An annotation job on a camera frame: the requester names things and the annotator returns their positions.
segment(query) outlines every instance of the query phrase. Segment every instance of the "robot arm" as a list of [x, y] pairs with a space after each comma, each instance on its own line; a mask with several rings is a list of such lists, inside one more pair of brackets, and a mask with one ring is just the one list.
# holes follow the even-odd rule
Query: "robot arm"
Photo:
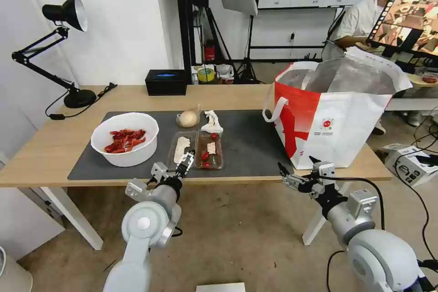
[[151, 181], [155, 189], [138, 179], [128, 183], [125, 194], [139, 202], [128, 210], [122, 221], [122, 235], [127, 242], [123, 259], [110, 271], [104, 292], [146, 292], [149, 290], [151, 268], [149, 250], [163, 248], [172, 237], [181, 217], [177, 204], [182, 179], [193, 164], [194, 152], [184, 154], [175, 174], [169, 175], [167, 167], [157, 162], [152, 167]]
[[313, 169], [304, 177], [290, 174], [279, 163], [283, 183], [310, 194], [331, 223], [339, 244], [346, 250], [356, 276], [373, 292], [433, 291], [420, 270], [417, 257], [408, 243], [385, 230], [374, 229], [371, 213], [377, 197], [366, 189], [341, 195], [333, 180], [334, 164], [311, 158]]

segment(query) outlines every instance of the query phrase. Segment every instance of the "shopping bag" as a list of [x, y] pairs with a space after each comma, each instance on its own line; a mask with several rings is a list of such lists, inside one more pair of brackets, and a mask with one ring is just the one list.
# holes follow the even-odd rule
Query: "shopping bag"
[[[349, 48], [341, 59], [291, 64], [271, 85], [262, 115], [274, 122], [295, 168], [312, 168], [309, 156], [348, 167], [392, 95], [411, 87], [397, 65]], [[272, 88], [275, 108], [268, 118]]]

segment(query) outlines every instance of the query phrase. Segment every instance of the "lamp arm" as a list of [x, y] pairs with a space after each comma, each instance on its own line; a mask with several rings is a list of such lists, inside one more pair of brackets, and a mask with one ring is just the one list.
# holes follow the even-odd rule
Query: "lamp arm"
[[[17, 63], [28, 67], [32, 71], [35, 71], [38, 74], [44, 76], [45, 78], [63, 86], [67, 90], [78, 91], [79, 89], [74, 86], [73, 82], [68, 83], [65, 80], [63, 80], [62, 78], [60, 78], [54, 74], [51, 74], [51, 73], [47, 72], [46, 70], [42, 69], [41, 67], [30, 62], [30, 59], [32, 57], [35, 57], [36, 55], [40, 54], [41, 52], [46, 51], [47, 49], [55, 46], [56, 44], [60, 43], [61, 41], [65, 40], [65, 39], [67, 39], [68, 38], [68, 30], [69, 30], [69, 28], [66, 26], [58, 27], [53, 32], [51, 32], [51, 33], [47, 34], [46, 36], [42, 37], [41, 39], [35, 41], [34, 43], [30, 44], [26, 48], [23, 48], [17, 52], [13, 52], [12, 59], [14, 61], [16, 61]], [[47, 46], [33, 49], [34, 46], [38, 45], [39, 43], [43, 42], [44, 40], [46, 40], [46, 39], [48, 39], [56, 34], [59, 34], [61, 36], [61, 38], [55, 40], [54, 42], [48, 44]]]

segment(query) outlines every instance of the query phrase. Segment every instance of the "red crayfish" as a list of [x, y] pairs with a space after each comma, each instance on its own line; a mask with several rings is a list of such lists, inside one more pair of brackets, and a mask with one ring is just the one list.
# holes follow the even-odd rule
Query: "red crayfish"
[[146, 141], [146, 138], [142, 139], [145, 133], [146, 131], [143, 129], [111, 131], [110, 134], [113, 136], [114, 141], [112, 144], [106, 146], [104, 151], [112, 154], [129, 152], [133, 147]]

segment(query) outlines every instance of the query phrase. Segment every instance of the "black box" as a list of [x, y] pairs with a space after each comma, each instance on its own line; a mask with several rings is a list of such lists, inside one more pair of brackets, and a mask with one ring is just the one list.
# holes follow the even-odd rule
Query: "black box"
[[185, 95], [187, 90], [184, 70], [149, 70], [145, 82], [149, 96]]

